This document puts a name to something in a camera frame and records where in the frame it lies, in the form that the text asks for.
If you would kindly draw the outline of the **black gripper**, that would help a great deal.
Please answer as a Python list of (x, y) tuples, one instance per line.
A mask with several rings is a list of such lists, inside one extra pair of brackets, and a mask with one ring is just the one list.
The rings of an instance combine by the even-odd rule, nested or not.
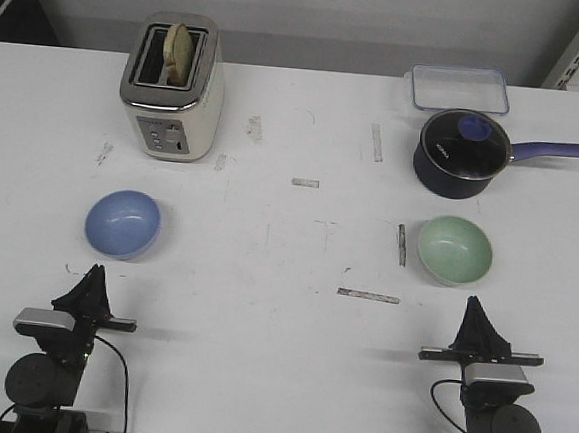
[[(488, 357), (478, 353), (506, 356)], [(418, 358), (424, 361), (449, 361), (462, 364), (497, 363), (526, 367), (544, 364), (544, 359), (538, 354), (512, 353), (511, 344), (494, 329), (476, 295), (466, 300), (461, 325), (449, 348), (423, 346), (418, 352)]]
[[(71, 290), (51, 300), (54, 310), (68, 312), (75, 318), (76, 323), (73, 333), (66, 337), (39, 337), (38, 346), (43, 352), (55, 359), (83, 361), (92, 352), (94, 338), (99, 330), (126, 333), (137, 330), (138, 324), (135, 320), (112, 316), (105, 273), (103, 265), (94, 264)], [(93, 305), (96, 317), (87, 315), (93, 311)]]

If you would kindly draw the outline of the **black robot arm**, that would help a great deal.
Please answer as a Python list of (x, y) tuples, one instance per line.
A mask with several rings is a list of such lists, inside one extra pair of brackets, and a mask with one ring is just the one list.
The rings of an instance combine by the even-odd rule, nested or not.
[(104, 266), (94, 264), (69, 292), (51, 301), (50, 309), (26, 307), (13, 320), (15, 331), (34, 339), (40, 350), (19, 358), (5, 377), (4, 390), (16, 415), (11, 433), (92, 433), (87, 415), (73, 405), (97, 342), (122, 364), (122, 433), (127, 433), (127, 361), (98, 331), (135, 332), (137, 323), (112, 315), (105, 273)]
[(459, 385), (465, 425), (450, 416), (444, 418), (460, 433), (541, 433), (538, 420), (518, 405), (521, 396), (535, 392), (524, 373), (525, 367), (544, 364), (538, 354), (515, 353), (489, 321), (480, 300), (471, 296), (452, 344), (446, 348), (423, 347), (418, 357), (424, 361), (455, 362), (461, 376), (433, 382), (429, 389), (435, 408), (435, 390), (443, 384)]

